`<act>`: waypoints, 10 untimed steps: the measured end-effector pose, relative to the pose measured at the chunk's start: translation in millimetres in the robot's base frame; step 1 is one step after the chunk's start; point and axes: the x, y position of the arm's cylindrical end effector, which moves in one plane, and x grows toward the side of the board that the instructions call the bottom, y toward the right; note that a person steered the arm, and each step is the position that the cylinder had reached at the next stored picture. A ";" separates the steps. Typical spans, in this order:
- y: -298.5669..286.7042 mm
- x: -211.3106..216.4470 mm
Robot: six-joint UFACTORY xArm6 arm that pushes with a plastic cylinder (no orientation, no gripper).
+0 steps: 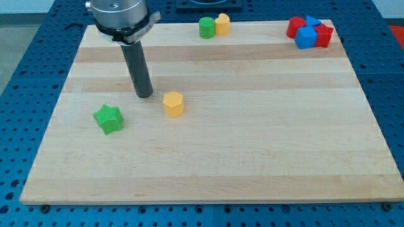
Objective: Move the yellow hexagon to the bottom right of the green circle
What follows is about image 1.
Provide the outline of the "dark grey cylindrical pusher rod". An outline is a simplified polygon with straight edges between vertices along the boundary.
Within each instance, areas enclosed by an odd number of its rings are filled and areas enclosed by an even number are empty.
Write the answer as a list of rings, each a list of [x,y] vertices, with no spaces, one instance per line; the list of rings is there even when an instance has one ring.
[[[140,98],[148,98],[153,93],[143,47],[140,41],[129,46],[121,46],[131,81]]]

